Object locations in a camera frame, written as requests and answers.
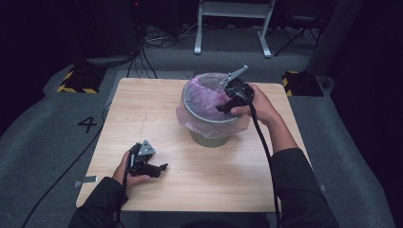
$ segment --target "cable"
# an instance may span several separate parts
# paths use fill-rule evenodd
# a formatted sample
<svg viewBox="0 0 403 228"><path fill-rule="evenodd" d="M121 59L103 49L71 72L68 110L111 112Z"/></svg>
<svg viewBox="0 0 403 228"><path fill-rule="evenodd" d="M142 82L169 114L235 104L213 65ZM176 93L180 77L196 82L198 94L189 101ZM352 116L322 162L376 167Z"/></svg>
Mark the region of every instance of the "cable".
<svg viewBox="0 0 403 228"><path fill-rule="evenodd" d="M179 35L179 38L180 38L180 37L184 37L184 38L182 38L182 39L174 39L174 40L172 40L173 37L172 37L172 36L169 36L169 35L168 35L168 36L155 36L155 35L154 35L155 33L157 33L157 35L160 35L160 33L159 33L158 31L150 31L150 32L148 32L148 34L146 35L146 37L149 36L149 35L151 35L151 37L144 39L144 45L145 45L146 48L170 48L170 47L172 47L172 46L178 44L180 41L183 41L183 40L185 40L185 39L187 39L187 38L189 38L189 37L191 37L191 36L195 36L195 35L197 34L197 32L196 32L196 33L193 33L193 34L190 34L190 35L186 35L186 33L187 33L189 30L191 30L193 27L195 27L197 24L198 24L198 23L196 23L196 24L194 24L193 26L189 27L185 32L183 32L181 35ZM161 43L158 44L158 45L154 45L154 44L150 44L150 43L149 43L150 41L157 41L157 40L161 40ZM172 41L173 44L170 44L170 45L168 45L168 46L164 46L164 44L165 44L166 42L168 42L168 41Z"/></svg>
<svg viewBox="0 0 403 228"><path fill-rule="evenodd" d="M150 64L150 62L148 62L148 59L147 59L147 57L145 56L145 51L144 51L144 48L143 48L143 47L142 47L142 51L143 51L143 56L144 56L144 58L145 58L145 61L148 63L148 65L149 65L150 68L152 69L152 72L154 73L155 78L158 79L157 74L155 73L154 68L152 67L152 65Z"/></svg>
<svg viewBox="0 0 403 228"><path fill-rule="evenodd" d="M121 200L121 204L118 205L118 208L116 210L116 222L121 223L121 224L122 224L122 222L121 222L121 212L122 212L122 206L124 205L124 202L125 202L125 189L127 187L127 175L128 175L129 167L130 167L130 158L127 157L126 166L125 166L124 180L123 180L123 184L122 184L122 200Z"/></svg>
<svg viewBox="0 0 403 228"><path fill-rule="evenodd" d="M249 99L241 90L235 89L237 92L236 95L241 97L245 102L248 103L249 108L251 110L251 116L253 123L255 125L256 130L258 131L258 135L260 137L261 143L263 144L264 152L266 154L267 161L269 162L269 169L270 169L270 174L273 177L273 169L272 169L272 157L269 152L269 147L267 146L266 140L264 139L263 133L260 130L259 123L258 123L258 117L256 115L256 109L253 106L253 103L251 99ZM278 195L276 193L276 183L275 180L272 178L272 185L273 185L273 197L275 201L275 209L276 209L276 221L277 221L277 227L280 227L280 216L279 216L279 209L278 209Z"/></svg>
<svg viewBox="0 0 403 228"><path fill-rule="evenodd" d="M148 77L149 79L151 79L150 76L148 75L147 68L145 68L145 66L144 66L144 62L143 62L143 57L142 57L142 55L140 54L139 56L140 56L140 60L142 61L142 66L143 66L143 68L144 68L144 70L145 70L145 74L147 75L147 77Z"/></svg>
<svg viewBox="0 0 403 228"><path fill-rule="evenodd" d="M130 65L128 66L126 78L128 78L128 75L129 75L130 69L131 69L131 65L133 64L134 59L135 58L131 59Z"/></svg>
<svg viewBox="0 0 403 228"><path fill-rule="evenodd" d="M95 36L95 38L98 40L98 42L108 51L114 53L114 54L118 54L118 55L127 55L125 59L123 60L118 60L118 61L110 61L110 62L106 62L106 63L101 63L101 64L96 64L96 63L91 63L89 62L92 66L96 67L96 68L104 68L104 67L117 67L120 65L123 65L125 63L128 63L129 61L131 61L133 58L136 57L136 55L138 54L138 51L140 50L140 47L142 46L142 40L143 40L143 34L136 34L137 36L137 46L135 47L135 49L133 51L129 51L129 52L120 52L120 51L116 51L112 48L109 48L103 41L102 39L98 36L98 34L95 32L94 28L92 27L92 25L90 24L88 18L86 17L86 14L84 13L83 9L81 8L80 4L77 2L77 0L74 0L75 5L77 6L78 10L81 12L81 14L83 15L84 19L86 20L86 23L89 27L89 29L91 30L91 32L93 33L93 35Z"/></svg>
<svg viewBox="0 0 403 228"><path fill-rule="evenodd" d="M139 74L139 72L137 71L136 60L137 60L137 58L134 59L134 71L136 72L137 77L140 78L140 74Z"/></svg>
<svg viewBox="0 0 403 228"><path fill-rule="evenodd" d="M97 139L98 135L101 133L104 125L101 126L101 128L98 130L98 132L95 134L95 136L92 138L92 140L89 142L89 144L86 146L86 148L81 152L81 154L68 166L68 168L63 172L63 174L50 186L50 188L45 192L45 194L36 202L36 204L33 206L33 208L30 210L26 220L24 221L23 228L27 225L30 217L33 215L33 212L36 210L36 208L39 206L39 204L42 202L42 200L48 195L48 193L53 189L53 187L65 176L65 174L70 170L70 168L86 153L86 151L89 149L89 147L94 143L94 141Z"/></svg>

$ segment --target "plastic bag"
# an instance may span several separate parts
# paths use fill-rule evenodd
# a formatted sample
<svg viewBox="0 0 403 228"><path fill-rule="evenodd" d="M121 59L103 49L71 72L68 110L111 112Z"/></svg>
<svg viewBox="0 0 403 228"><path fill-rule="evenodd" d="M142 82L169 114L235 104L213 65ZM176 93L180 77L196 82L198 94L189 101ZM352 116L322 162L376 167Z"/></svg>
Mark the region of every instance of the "plastic bag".
<svg viewBox="0 0 403 228"><path fill-rule="evenodd" d="M206 139L220 139L246 130L249 116L224 114L216 109L216 105L230 100L220 85L226 77L228 74L205 73L189 81L176 109L178 122Z"/></svg>

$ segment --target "dark sleeve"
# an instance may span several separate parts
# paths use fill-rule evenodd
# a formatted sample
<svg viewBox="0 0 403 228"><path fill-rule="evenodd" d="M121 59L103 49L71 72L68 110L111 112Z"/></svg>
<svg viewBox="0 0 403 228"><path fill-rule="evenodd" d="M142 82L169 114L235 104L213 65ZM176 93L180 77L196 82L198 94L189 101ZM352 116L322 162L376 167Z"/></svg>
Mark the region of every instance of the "dark sleeve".
<svg viewBox="0 0 403 228"><path fill-rule="evenodd" d="M123 187L112 178L104 178L75 211L68 227L111 227L114 213L122 200Z"/></svg>
<svg viewBox="0 0 403 228"><path fill-rule="evenodd" d="M302 150L279 151L272 166L282 227L339 227Z"/></svg>

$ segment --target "person's right hand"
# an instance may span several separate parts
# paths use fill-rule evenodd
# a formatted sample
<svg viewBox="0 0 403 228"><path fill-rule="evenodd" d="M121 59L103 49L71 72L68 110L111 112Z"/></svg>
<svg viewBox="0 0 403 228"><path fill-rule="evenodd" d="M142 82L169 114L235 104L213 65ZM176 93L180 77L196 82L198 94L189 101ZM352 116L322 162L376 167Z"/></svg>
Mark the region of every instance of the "person's right hand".
<svg viewBox="0 0 403 228"><path fill-rule="evenodd" d="M255 92L253 98L253 105L256 109L256 115L262 124L268 125L273 118L278 116L278 112L273 107L269 98L258 88L255 84L248 84ZM249 106L236 106L231 109L232 114L242 115L246 114L251 116L251 110Z"/></svg>

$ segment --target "wooden table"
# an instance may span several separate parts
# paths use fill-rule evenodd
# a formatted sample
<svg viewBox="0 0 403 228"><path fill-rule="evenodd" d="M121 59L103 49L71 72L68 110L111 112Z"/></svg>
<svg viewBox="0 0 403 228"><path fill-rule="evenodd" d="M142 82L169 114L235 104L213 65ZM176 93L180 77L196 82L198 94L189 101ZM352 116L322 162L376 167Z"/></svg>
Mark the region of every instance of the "wooden table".
<svg viewBox="0 0 403 228"><path fill-rule="evenodd" d="M128 190L129 211L273 212L273 188L263 146L251 120L247 130L223 146L198 145L178 123L176 108L186 80L122 79L87 176L111 177L135 143L148 140L157 150L150 164L169 163L158 179ZM271 99L306 150L282 85L257 84ZM260 125L272 150L268 130ZM77 199L84 203L97 183L85 183Z"/></svg>

